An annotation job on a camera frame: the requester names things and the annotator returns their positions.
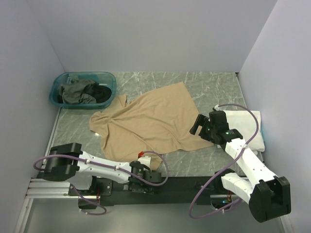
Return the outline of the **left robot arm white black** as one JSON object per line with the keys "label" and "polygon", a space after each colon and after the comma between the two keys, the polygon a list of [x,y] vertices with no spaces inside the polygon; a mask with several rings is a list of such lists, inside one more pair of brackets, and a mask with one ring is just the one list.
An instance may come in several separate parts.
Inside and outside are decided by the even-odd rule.
{"label": "left robot arm white black", "polygon": [[51,182],[70,182],[77,190],[92,195],[97,178],[125,184],[133,192],[149,193],[168,178],[151,169],[151,151],[142,151],[131,162],[115,162],[81,150],[78,143],[52,147],[50,154],[34,162],[38,177]]}

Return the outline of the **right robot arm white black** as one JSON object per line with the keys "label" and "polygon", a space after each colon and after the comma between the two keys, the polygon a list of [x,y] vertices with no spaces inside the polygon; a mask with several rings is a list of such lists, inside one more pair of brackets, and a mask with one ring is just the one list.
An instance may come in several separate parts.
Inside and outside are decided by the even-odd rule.
{"label": "right robot arm white black", "polygon": [[253,112],[255,132],[244,137],[246,131],[241,124],[234,123],[248,110],[221,111],[215,107],[208,116],[199,114],[190,129],[190,134],[198,134],[202,139],[216,144],[237,164],[245,178],[226,166],[215,173],[201,188],[191,204],[195,204],[208,186],[217,193],[229,191],[238,196],[239,201],[248,204],[252,216],[257,222],[265,222],[291,212],[291,189],[288,179],[279,177],[257,157],[249,143],[259,133],[259,122]]}

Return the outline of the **beige t shirt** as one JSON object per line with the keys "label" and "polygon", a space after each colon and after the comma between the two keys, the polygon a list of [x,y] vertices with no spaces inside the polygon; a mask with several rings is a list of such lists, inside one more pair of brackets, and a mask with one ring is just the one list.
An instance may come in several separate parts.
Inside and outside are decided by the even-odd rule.
{"label": "beige t shirt", "polygon": [[212,147],[190,134],[199,112],[183,82],[148,91],[132,101],[118,95],[110,106],[94,113],[91,131],[101,136],[108,160],[132,162],[142,151],[159,154]]}

